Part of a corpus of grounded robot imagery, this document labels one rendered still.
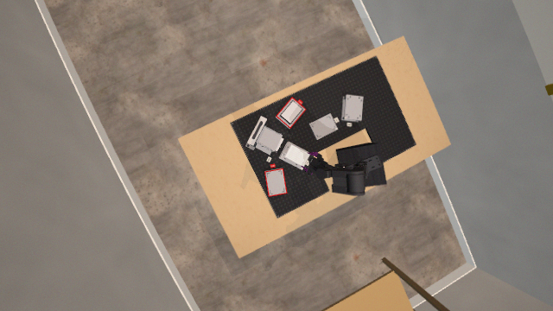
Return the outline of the grey rectangular frame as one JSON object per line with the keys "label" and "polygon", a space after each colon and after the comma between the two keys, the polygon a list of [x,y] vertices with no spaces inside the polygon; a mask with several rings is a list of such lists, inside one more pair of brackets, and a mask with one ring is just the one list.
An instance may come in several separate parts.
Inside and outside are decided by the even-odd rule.
{"label": "grey rectangular frame", "polygon": [[309,126],[313,131],[316,140],[338,129],[330,113],[310,123]]}

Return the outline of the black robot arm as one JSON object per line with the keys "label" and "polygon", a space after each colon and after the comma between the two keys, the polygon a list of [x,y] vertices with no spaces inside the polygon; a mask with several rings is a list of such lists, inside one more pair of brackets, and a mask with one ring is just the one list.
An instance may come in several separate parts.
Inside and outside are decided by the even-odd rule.
{"label": "black robot arm", "polygon": [[[334,164],[334,166],[327,164],[327,162],[319,158],[317,159],[315,157],[311,157],[309,159],[309,164],[314,166],[313,170],[316,171],[316,177],[318,179],[323,180],[330,177],[333,178],[333,193],[352,196],[365,195],[365,180],[368,178],[368,173],[374,169],[382,167],[377,155],[357,163],[355,162],[351,165],[338,163]],[[327,165],[324,167],[325,164]]]}

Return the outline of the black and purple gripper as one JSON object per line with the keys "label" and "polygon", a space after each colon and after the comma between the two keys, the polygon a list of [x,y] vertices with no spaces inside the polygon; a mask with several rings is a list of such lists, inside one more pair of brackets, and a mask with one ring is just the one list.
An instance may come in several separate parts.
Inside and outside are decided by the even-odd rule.
{"label": "black and purple gripper", "polygon": [[[312,152],[312,153],[308,153],[308,154],[317,157],[317,159],[319,158],[319,159],[321,159],[321,160],[324,160],[324,159],[322,158],[322,155],[319,154],[318,152]],[[303,166],[302,166],[302,167],[303,167]],[[316,171],[313,170],[313,167],[314,167],[314,166],[310,165],[308,169],[307,169],[307,168],[304,168],[304,167],[303,167],[303,168],[304,168],[304,170],[305,170],[308,174],[311,175],[311,174],[313,174],[313,173],[314,173],[314,174],[316,173]]]}

